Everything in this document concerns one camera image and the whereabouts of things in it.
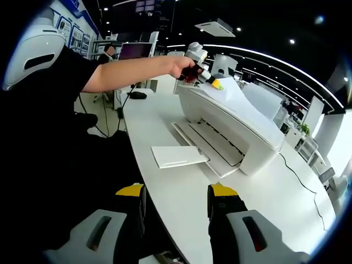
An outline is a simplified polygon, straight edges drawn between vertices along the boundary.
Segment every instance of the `hand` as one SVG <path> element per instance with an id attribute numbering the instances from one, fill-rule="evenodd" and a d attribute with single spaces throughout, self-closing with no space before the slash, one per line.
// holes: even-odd
<path id="1" fill-rule="evenodd" d="M 184 68 L 194 67 L 195 63 L 189 57 L 184 56 L 169 56 L 171 60 L 171 68 L 169 74 L 178 79 L 181 76 L 181 72 Z"/>

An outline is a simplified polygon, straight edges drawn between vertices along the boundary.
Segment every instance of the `power cord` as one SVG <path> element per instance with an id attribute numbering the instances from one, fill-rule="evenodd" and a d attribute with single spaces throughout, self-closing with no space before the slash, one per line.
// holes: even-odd
<path id="1" fill-rule="evenodd" d="M 105 108 L 105 101 L 104 101 L 104 93 L 103 93 L 103 96 L 102 96 L 102 99 L 103 99 L 103 106 L 104 106 L 104 112 L 105 112 L 105 124 L 106 124 L 106 129 L 108 130 L 108 136 L 110 136 L 110 132 L 109 132 L 109 126 L 108 126 L 108 117 L 106 115 L 106 108 Z"/>
<path id="2" fill-rule="evenodd" d="M 127 93 L 127 97 L 126 97 L 126 99 L 125 99 L 125 101 L 123 102 L 123 105 L 122 105 L 122 107 L 121 107 L 121 113 L 123 112 L 123 107 L 125 106 L 127 99 L 130 97 L 130 94 L 132 93 L 133 89 L 136 88 L 136 86 L 137 86 L 137 85 L 133 86 L 132 89 L 130 90 L 130 92 Z M 121 122 L 121 118 L 119 118 L 119 123 L 118 123 L 118 125 L 117 125 L 117 131 L 119 131 L 120 122 Z"/>
<path id="3" fill-rule="evenodd" d="M 307 187 L 302 183 L 302 181 L 301 181 L 301 179 L 298 177 L 298 175 L 294 172 L 294 170 L 287 166 L 285 157 L 284 157 L 281 153 L 279 153 L 279 154 L 280 154 L 280 156 L 284 159 L 285 166 L 286 166 L 290 171 L 292 171 L 292 172 L 296 175 L 296 177 L 297 177 L 299 183 L 300 183 L 305 189 L 307 189 L 308 191 L 310 191 L 311 193 L 314 194 L 314 205 L 315 205 L 315 208 L 316 208 L 316 210 L 317 210 L 317 212 L 318 212 L 319 217 L 321 218 L 321 221 L 323 222 L 323 229 L 324 229 L 324 231 L 327 231 L 327 230 L 325 229 L 324 218 L 321 216 L 321 214 L 320 214 L 320 212 L 319 212 L 319 209 L 318 209 L 318 206 L 317 206 L 317 203 L 316 203 L 316 201 L 315 201 L 315 197 L 316 197 L 316 195 L 317 195 L 317 192 L 312 191 L 311 189 L 307 188 Z"/>
<path id="4" fill-rule="evenodd" d="M 78 95 L 78 98 L 79 98 L 79 101 L 81 102 L 81 105 L 82 105 L 82 108 L 83 108 L 84 112 L 85 112 L 86 114 L 88 114 L 86 108 L 85 108 L 84 105 L 83 105 L 81 95 Z M 97 125 L 95 125 L 95 128 L 98 129 L 98 131 L 99 131 L 101 134 L 103 134 L 106 138 L 108 138 L 108 136 L 107 136 L 103 131 L 101 131 L 101 130 L 99 129 L 99 127 L 97 127 Z"/>

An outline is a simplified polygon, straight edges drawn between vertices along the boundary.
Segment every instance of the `curved table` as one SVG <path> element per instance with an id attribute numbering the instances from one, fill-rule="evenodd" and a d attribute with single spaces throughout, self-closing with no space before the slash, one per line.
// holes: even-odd
<path id="1" fill-rule="evenodd" d="M 127 100 L 124 118 L 151 199 L 188 263 L 212 263 L 207 187 L 216 182 L 236 190 L 248 210 L 256 209 L 277 226 L 283 241 L 294 251 L 311 254 L 326 234 L 314 194 L 301 186 L 280 155 L 253 177 L 238 170 L 219 179 L 206 164 L 159 169 L 152 146 L 186 145 L 171 126 L 171 122 L 185 121 L 177 95 L 148 94 L 145 100 Z M 281 153 L 301 181 L 317 192 L 316 203 L 327 230 L 335 213 L 323 185 L 287 143 Z"/>

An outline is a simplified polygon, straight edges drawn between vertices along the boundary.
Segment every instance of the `printer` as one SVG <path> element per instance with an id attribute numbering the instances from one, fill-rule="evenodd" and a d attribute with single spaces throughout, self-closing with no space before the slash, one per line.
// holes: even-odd
<path id="1" fill-rule="evenodd" d="M 209 84 L 180 89 L 188 122 L 173 126 L 189 145 L 208 157 L 206 163 L 220 178 L 237 169 L 254 175 L 278 155 L 284 134 L 246 99 L 233 78 L 220 82 L 225 91 Z"/>

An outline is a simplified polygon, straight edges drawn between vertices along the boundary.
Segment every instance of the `black ceiling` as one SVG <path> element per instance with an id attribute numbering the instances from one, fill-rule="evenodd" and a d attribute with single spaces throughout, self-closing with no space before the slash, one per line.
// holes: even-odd
<path id="1" fill-rule="evenodd" d="M 111 30 L 113 33 L 159 30 L 158 46 L 162 50 L 166 50 L 166 47 L 170 45 L 185 44 L 185 47 L 172 48 L 173 50 L 185 51 L 187 45 L 194 41 L 201 44 L 228 45 L 279 58 L 298 67 L 324 85 L 338 64 L 344 65 L 346 76 L 348 76 L 348 64 L 343 64 L 343 62 L 350 62 L 352 45 L 348 41 L 351 22 L 345 3 L 339 4 L 334 1 L 334 3 L 323 6 L 311 1 L 302 3 L 285 1 L 285 4 L 276 4 L 272 1 L 263 3 L 263 1 L 234 0 L 156 0 L 155 11 L 152 12 L 152 16 L 148 16 L 147 13 L 135 13 L 136 2 L 113 7 L 114 4 L 122 2 L 125 1 L 98 0 L 100 12 L 96 1 L 84 1 L 103 37 L 109 35 L 107 30 Z M 315 24 L 314 21 L 319 15 L 324 17 L 324 22 Z M 233 28 L 235 38 L 214 37 L 208 33 L 200 32 L 194 27 L 195 24 L 213 21 L 217 18 L 222 19 Z M 236 31 L 237 27 L 241 28 L 241 32 Z M 289 43 L 290 39 L 295 40 L 294 45 Z M 245 56 L 247 59 L 230 55 L 239 62 L 237 70 L 243 68 L 254 70 L 256 68 L 256 72 L 279 81 L 306 100 L 311 101 L 315 93 L 306 85 L 296 81 L 295 78 L 298 78 L 321 94 L 337 112 L 343 111 L 336 100 L 331 98 L 323 88 L 291 67 L 249 52 L 213 47 L 206 47 L 206 49 L 211 56 L 222 52 L 227 55 Z M 269 68 L 267 64 L 250 60 L 250 58 L 273 65 L 273 67 Z M 274 67 L 295 78 L 274 69 Z M 302 105 L 309 106 L 299 96 L 284 87 L 282 88 L 293 98 L 298 97 L 297 100 Z M 351 107 L 351 103 L 348 103 L 350 89 L 351 82 L 346 82 L 343 89 L 334 93 L 344 107 L 348 108 Z M 329 110 L 331 107 L 326 104 L 324 111 Z"/>

